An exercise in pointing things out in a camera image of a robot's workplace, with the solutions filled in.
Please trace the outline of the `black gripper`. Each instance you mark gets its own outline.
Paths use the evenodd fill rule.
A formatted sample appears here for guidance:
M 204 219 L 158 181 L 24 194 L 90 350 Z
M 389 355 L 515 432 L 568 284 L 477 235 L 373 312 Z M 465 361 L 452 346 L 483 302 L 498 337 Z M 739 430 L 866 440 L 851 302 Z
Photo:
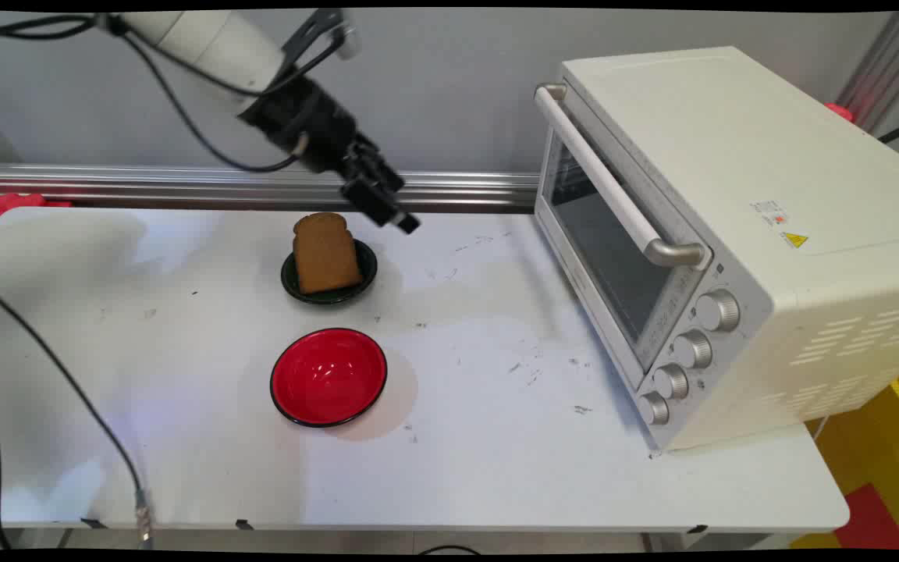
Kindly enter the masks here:
M 375 225 L 392 224 L 404 234 L 420 227 L 421 221 L 396 199 L 404 178 L 371 139 L 357 134 L 353 115 L 307 76 L 281 74 L 272 86 L 278 84 L 284 87 L 254 100 L 240 113 L 240 120 L 296 155 L 311 172 L 352 173 L 354 179 L 346 181 L 339 194 Z

